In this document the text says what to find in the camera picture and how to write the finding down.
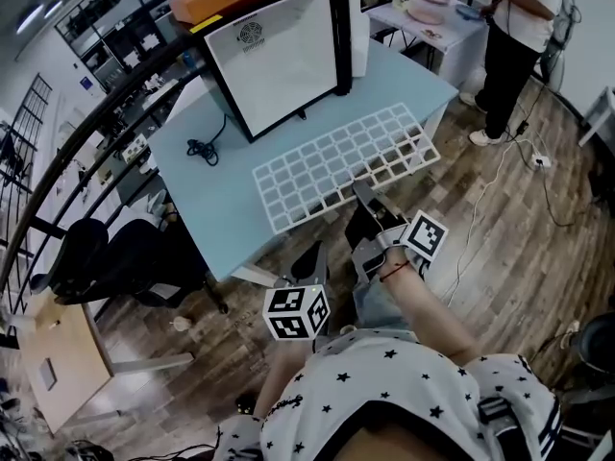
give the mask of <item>white grid tray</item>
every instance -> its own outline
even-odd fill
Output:
[[[255,168],[253,175],[279,234],[354,200],[354,180],[380,188],[439,159],[400,103],[325,133]]]

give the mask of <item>red string bracelet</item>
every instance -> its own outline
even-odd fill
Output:
[[[383,281],[385,281],[386,279],[388,279],[391,275],[393,275],[395,272],[399,272],[402,268],[404,268],[406,265],[409,265],[410,262],[407,261],[406,263],[404,263],[403,265],[398,266],[395,270],[393,270],[390,273],[387,273],[384,277],[381,277],[381,283]]]

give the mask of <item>light blue table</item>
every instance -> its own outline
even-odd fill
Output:
[[[201,255],[217,280],[235,276],[272,286],[275,275],[250,262],[274,239],[252,171],[313,138],[371,112],[403,102],[433,137],[457,90],[429,70],[376,41],[370,42],[367,74],[351,92],[330,95],[250,144],[227,124],[216,140],[219,163],[186,155],[187,141],[209,141],[222,110],[205,94],[149,138],[160,174]]]

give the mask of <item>white t-shirt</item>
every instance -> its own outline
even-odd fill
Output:
[[[546,459],[561,428],[559,402],[524,357],[487,355],[458,367],[409,331],[360,329],[320,349],[265,419],[222,423],[213,459],[333,459],[365,422],[385,418],[447,459],[504,461],[479,416],[479,401],[494,398],[510,403],[531,459]]]
[[[562,0],[538,0],[553,14],[558,15]],[[545,20],[520,9],[508,0],[500,3],[493,16],[496,25],[505,33],[538,53],[545,51],[554,32],[552,20]]]

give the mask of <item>ceiling light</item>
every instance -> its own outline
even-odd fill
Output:
[[[33,11],[29,12],[28,16],[23,19],[23,21],[21,21],[21,24],[19,24],[19,27],[17,28],[17,33],[20,34],[24,29],[26,29],[30,24],[32,24],[32,21],[37,18],[37,16],[42,12],[44,8],[45,6],[40,4]]]
[[[63,3],[62,0],[54,0],[54,1],[52,1],[47,6],[47,10],[45,12],[45,18],[49,17],[49,15],[51,15],[53,12],[55,12],[57,9],[59,9],[62,6],[62,3]]]

